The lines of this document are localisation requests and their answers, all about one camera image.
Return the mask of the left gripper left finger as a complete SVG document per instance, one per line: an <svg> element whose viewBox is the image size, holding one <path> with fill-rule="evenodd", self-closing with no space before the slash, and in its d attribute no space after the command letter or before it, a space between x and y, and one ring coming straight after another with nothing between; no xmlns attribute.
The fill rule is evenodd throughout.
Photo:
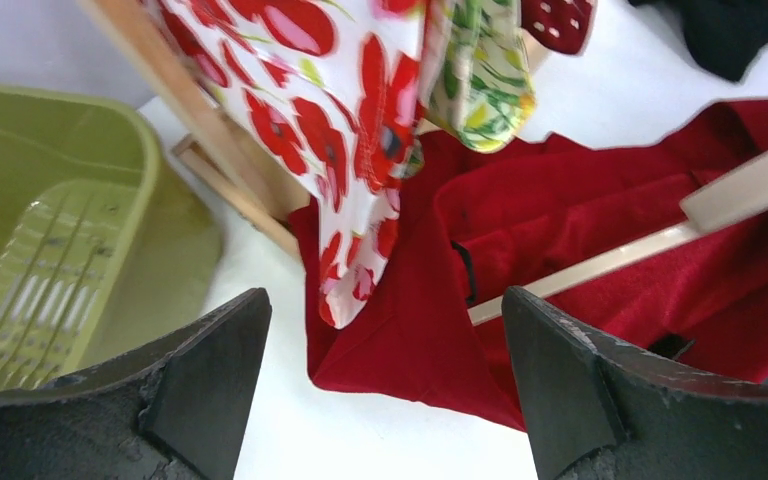
<svg viewBox="0 0 768 480"><path fill-rule="evenodd" d="M230 479L272 307L250 289L34 390L0 392L0 479Z"/></svg>

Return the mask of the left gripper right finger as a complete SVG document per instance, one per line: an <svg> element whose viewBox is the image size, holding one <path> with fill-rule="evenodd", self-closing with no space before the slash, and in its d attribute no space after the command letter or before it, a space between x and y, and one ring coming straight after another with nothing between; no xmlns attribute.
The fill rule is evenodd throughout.
<svg viewBox="0 0 768 480"><path fill-rule="evenodd" d="M520 287L502 316L541 479L768 479L768 386L699 370Z"/></svg>

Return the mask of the cream plastic hanger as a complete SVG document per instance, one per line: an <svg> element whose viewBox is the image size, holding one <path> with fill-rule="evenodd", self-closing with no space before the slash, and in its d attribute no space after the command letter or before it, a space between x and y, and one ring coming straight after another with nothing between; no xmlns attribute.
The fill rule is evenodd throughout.
<svg viewBox="0 0 768 480"><path fill-rule="evenodd" d="M768 150L673 201L640 188L601 201L591 223L605 237L590 258L520 288L549 298L768 212Z"/></svg>

